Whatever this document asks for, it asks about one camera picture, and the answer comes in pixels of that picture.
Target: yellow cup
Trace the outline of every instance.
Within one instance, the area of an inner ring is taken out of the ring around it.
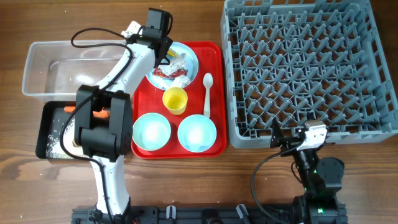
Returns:
[[[163,93],[163,104],[174,115],[184,113],[187,108],[188,95],[179,87],[172,87]]]

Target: wooden table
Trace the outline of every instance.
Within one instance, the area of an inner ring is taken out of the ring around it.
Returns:
[[[148,7],[174,16],[175,41],[212,40],[221,46],[223,1],[56,0],[0,3],[0,223],[69,223],[73,208],[97,199],[91,166],[85,162],[49,162],[35,156],[43,103],[21,93],[29,45],[69,40],[86,27],[121,31],[132,20],[144,24]],[[398,1],[373,1],[378,29],[392,79],[398,89]],[[82,39],[113,39],[92,32]],[[398,138],[380,144],[327,146],[323,156],[346,164],[343,190],[350,223],[396,223],[398,220]],[[145,161],[129,154],[126,183],[133,205],[187,206],[253,204],[252,170],[276,149],[238,150],[228,146],[216,158]],[[258,173],[261,202],[287,203],[303,194],[290,172],[291,157],[270,161]]]

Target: plastic spoon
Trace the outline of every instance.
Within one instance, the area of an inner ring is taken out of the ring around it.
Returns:
[[[210,87],[213,85],[213,76],[210,73],[206,73],[203,78],[203,85],[206,88],[205,97],[205,108],[203,109],[203,115],[210,118]]]

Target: clear plastic container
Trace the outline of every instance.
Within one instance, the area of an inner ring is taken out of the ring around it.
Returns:
[[[77,45],[123,43],[123,40],[79,40]],[[44,102],[74,101],[77,89],[95,85],[122,57],[117,46],[80,49],[69,40],[34,42],[27,54],[22,92]]]

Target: plastic dish rack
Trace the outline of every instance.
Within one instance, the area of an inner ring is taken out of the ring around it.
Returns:
[[[398,103],[368,0],[226,1],[221,17],[229,138],[269,147],[277,117],[293,136],[310,113],[327,142],[398,133]]]

